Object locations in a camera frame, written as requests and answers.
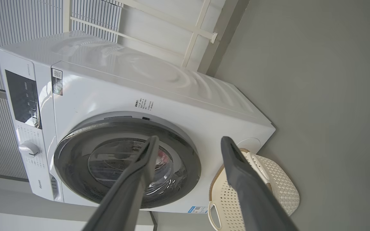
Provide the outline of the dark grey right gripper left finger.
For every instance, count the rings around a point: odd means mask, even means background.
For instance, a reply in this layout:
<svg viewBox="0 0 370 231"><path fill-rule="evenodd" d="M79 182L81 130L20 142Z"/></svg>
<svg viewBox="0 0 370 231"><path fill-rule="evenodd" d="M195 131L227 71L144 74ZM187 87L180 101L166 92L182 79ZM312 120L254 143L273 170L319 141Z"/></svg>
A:
<svg viewBox="0 0 370 231"><path fill-rule="evenodd" d="M160 141L151 136L87 222L84 231L133 231L143 194L153 182Z"/></svg>

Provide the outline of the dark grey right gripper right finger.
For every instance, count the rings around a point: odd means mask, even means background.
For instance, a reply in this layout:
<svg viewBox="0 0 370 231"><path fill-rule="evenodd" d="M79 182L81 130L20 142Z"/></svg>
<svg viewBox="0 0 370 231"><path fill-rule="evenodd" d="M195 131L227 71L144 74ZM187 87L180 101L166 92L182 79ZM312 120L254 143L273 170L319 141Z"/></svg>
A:
<svg viewBox="0 0 370 231"><path fill-rule="evenodd" d="M245 230L297 231L292 219L230 137L221 138L221 151L228 184L238 195Z"/></svg>

